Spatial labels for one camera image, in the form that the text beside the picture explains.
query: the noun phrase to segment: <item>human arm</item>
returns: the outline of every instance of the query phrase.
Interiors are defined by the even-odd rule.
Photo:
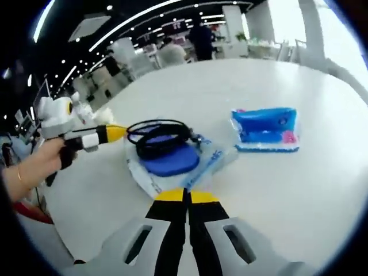
[[[62,161],[59,152],[64,147],[61,138],[46,141],[34,154],[20,164],[5,168],[2,180],[12,202],[25,197],[46,177],[60,170]]]
[[[189,41],[190,41],[192,44],[194,43],[194,31],[193,31],[193,29],[192,29],[192,30],[190,30],[189,35],[188,35],[188,39],[189,39]]]

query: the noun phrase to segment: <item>blue disc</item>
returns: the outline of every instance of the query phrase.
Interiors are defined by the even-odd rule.
[[[185,144],[175,151],[154,160],[142,160],[140,163],[147,171],[159,177],[187,173],[198,166],[200,157],[193,146]]]

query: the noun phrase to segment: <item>pink object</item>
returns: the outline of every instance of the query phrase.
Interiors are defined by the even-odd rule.
[[[296,143],[297,139],[292,131],[284,131],[282,133],[282,142],[285,144]]]

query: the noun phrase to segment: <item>black cable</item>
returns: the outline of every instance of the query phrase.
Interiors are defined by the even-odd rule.
[[[44,214],[45,216],[47,216],[47,217],[48,217],[48,215],[47,215],[47,214],[44,212],[44,210],[42,209],[41,202],[40,202],[39,190],[38,190],[38,188],[37,188],[37,187],[36,187],[36,194],[37,194],[37,202],[38,202],[38,204],[39,204],[39,208],[40,208],[41,212],[43,212],[43,214]]]
[[[131,125],[127,139],[136,146],[137,154],[144,160],[155,159],[173,152],[188,140],[199,147],[201,139],[186,124],[176,120],[147,120]]]

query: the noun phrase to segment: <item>white table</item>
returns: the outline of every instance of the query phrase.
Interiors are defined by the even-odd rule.
[[[279,254],[319,268],[344,245],[368,194],[368,108],[346,83],[295,64],[217,60],[155,71],[111,100],[117,121],[165,117],[216,139],[232,108],[291,106],[302,122],[295,154],[241,154],[215,175],[213,192],[230,216],[267,236]],[[132,180],[123,142],[81,152],[47,190],[49,211],[75,258],[102,242],[151,199]],[[197,275],[185,245],[179,275]]]

